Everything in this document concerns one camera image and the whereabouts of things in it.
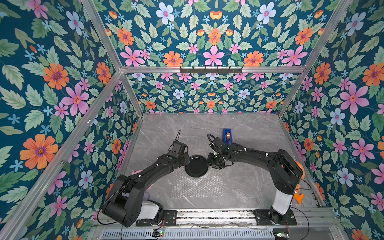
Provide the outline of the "black dinner plate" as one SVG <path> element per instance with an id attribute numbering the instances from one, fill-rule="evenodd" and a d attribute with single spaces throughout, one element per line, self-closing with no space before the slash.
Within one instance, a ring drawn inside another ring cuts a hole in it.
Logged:
<path id="1" fill-rule="evenodd" d="M 201 155 L 190 157 L 190 163 L 185 166 L 186 173 L 193 178 L 204 176 L 209 169 L 208 160 Z"/>

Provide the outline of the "clear bubble wrap sheet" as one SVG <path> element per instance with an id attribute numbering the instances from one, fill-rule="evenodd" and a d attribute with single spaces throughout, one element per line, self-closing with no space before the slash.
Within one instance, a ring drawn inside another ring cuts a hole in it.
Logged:
<path id="1" fill-rule="evenodd" d="M 209 153 L 212 152 L 209 141 L 201 137 L 182 137 L 181 142 L 189 147 L 190 157 L 201 155 L 207 159 Z M 208 172 L 199 178 L 190 177 L 186 173 L 185 167 L 181 167 L 173 172 L 172 182 L 174 184 L 173 199 L 222 197 L 232 193 L 225 180 L 224 171 L 212 167 L 209 167 Z"/>

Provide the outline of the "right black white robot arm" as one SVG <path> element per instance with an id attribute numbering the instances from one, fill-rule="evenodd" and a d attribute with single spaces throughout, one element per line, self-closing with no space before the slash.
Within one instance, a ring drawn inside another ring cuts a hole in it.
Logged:
<path id="1" fill-rule="evenodd" d="M 244 147 L 239 144 L 226 144 L 218 141 L 210 143 L 213 150 L 208 156 L 208 165 L 215 169 L 224 169 L 226 162 L 245 163 L 269 171 L 276 188 L 275 198 L 266 219 L 274 224 L 284 223 L 288 218 L 298 184 L 302 180 L 303 170 L 285 150 L 265 152 Z"/>

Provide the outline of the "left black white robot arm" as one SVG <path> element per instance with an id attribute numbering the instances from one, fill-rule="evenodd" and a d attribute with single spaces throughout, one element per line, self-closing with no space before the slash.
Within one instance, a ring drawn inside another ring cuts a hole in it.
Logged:
<path id="1" fill-rule="evenodd" d="M 132 226 L 137 220 L 145 220 L 153 225 L 160 224 L 164 207 L 150 200 L 149 203 L 154 204 L 157 209 L 144 210 L 145 192 L 160 178 L 189 163 L 188 152 L 167 153 L 159 156 L 152 165 L 137 174 L 120 175 L 114 182 L 101 212 L 124 227 Z"/>

